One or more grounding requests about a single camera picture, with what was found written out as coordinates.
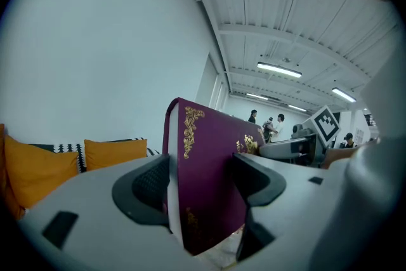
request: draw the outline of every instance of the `purple book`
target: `purple book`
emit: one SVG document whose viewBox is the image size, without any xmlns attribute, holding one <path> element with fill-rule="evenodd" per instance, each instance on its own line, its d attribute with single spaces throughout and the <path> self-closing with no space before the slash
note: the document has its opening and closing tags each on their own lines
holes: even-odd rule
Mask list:
<svg viewBox="0 0 406 271">
<path fill-rule="evenodd" d="M 167 207 L 173 234 L 199 254 L 243 224 L 246 205 L 227 168 L 234 152 L 257 154 L 261 128 L 176 98 L 167 109 L 163 154 L 170 154 Z"/>
</svg>

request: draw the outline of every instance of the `fluorescent light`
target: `fluorescent light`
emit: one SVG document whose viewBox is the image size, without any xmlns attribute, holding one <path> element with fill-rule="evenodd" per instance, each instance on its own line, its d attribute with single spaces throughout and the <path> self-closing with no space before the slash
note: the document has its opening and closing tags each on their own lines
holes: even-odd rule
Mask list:
<svg viewBox="0 0 406 271">
<path fill-rule="evenodd" d="M 302 111 L 302 112 L 307 112 L 307 110 L 305 110 L 305 109 L 301 109 L 300 107 L 297 107 L 297 106 L 293 106 L 293 105 L 288 105 L 289 107 L 292 107 L 293 109 L 296 109 L 296 110 L 299 110 L 299 111 Z"/>
<path fill-rule="evenodd" d="M 269 63 L 258 62 L 257 67 L 266 69 L 266 70 L 272 70 L 275 72 L 280 72 L 281 74 L 287 74 L 287 75 L 290 75 L 290 76 L 296 77 L 296 78 L 299 78 L 300 76 L 302 76 L 301 72 L 297 72 L 297 71 L 294 71 L 291 69 L 285 69 L 282 67 L 278 67 L 276 65 L 270 65 Z"/>
<path fill-rule="evenodd" d="M 267 97 L 264 97 L 264 96 L 254 95 L 254 94 L 250 94 L 250 93 L 247 93 L 247 95 L 252 96 L 252 97 L 256 97 L 256 98 L 260 98 L 262 100 L 268 100 Z"/>
<path fill-rule="evenodd" d="M 331 91 L 335 94 L 340 95 L 341 97 L 344 97 L 347 101 L 350 101 L 351 103 L 354 103 L 357 101 L 355 98 L 351 97 L 349 94 L 344 93 L 343 91 L 341 91 L 340 89 L 338 89 L 336 87 L 333 88 Z"/>
</svg>

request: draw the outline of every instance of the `man wearing cap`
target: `man wearing cap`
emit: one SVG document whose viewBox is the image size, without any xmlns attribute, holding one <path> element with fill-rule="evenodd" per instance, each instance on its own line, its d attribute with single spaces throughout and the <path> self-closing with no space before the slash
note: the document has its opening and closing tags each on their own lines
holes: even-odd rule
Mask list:
<svg viewBox="0 0 406 271">
<path fill-rule="evenodd" d="M 357 146 L 357 145 L 355 145 L 355 143 L 353 141 L 353 134 L 351 132 L 347 133 L 344 140 L 347 141 L 347 144 L 345 145 L 344 148 L 353 148 L 353 147 Z"/>
</svg>

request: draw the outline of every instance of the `orange cushion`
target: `orange cushion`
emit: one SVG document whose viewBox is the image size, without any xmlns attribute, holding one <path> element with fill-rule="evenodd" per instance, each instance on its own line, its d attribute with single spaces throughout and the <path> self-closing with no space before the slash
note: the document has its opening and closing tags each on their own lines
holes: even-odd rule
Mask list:
<svg viewBox="0 0 406 271">
<path fill-rule="evenodd" d="M 77 152 L 53 152 L 7 136 L 6 167 L 17 202 L 31 208 L 69 178 L 77 175 Z"/>
<path fill-rule="evenodd" d="M 20 219 L 25 211 L 15 199 L 13 190 L 10 187 L 6 170 L 6 159 L 4 158 L 4 125 L 0 124 L 0 194 L 8 211 L 15 219 Z"/>
<path fill-rule="evenodd" d="M 84 141 L 84 153 L 88 171 L 104 168 L 122 162 L 147 156 L 147 140 L 128 142 L 92 142 Z"/>
</svg>

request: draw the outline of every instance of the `man in white shirt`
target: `man in white shirt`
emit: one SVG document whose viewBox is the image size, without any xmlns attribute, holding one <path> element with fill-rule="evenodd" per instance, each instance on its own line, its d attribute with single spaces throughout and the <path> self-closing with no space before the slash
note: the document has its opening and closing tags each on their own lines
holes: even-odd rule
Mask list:
<svg viewBox="0 0 406 271">
<path fill-rule="evenodd" d="M 275 126 L 275 131 L 273 132 L 272 136 L 272 142 L 279 142 L 281 137 L 280 134 L 282 133 L 282 130 L 284 128 L 284 121 L 285 121 L 285 116 L 283 114 L 278 115 L 278 124 Z"/>
</svg>

